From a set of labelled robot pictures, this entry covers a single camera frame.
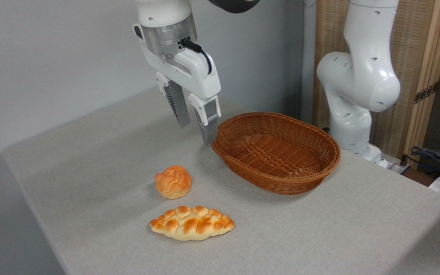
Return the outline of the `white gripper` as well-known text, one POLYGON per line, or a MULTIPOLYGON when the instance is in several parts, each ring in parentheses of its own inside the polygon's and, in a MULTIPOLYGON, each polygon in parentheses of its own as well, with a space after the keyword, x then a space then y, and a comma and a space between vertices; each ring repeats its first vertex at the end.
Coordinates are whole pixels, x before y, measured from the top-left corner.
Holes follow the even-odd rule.
POLYGON ((155 77, 160 93, 166 97, 180 127, 190 124, 187 104, 182 87, 188 89, 188 100, 194 107, 204 144, 213 143, 221 117, 218 96, 221 85, 215 64, 210 58, 211 71, 202 53, 185 49, 171 59, 164 59, 149 51, 139 24, 134 31, 140 39, 140 47, 149 65, 157 70, 155 77))

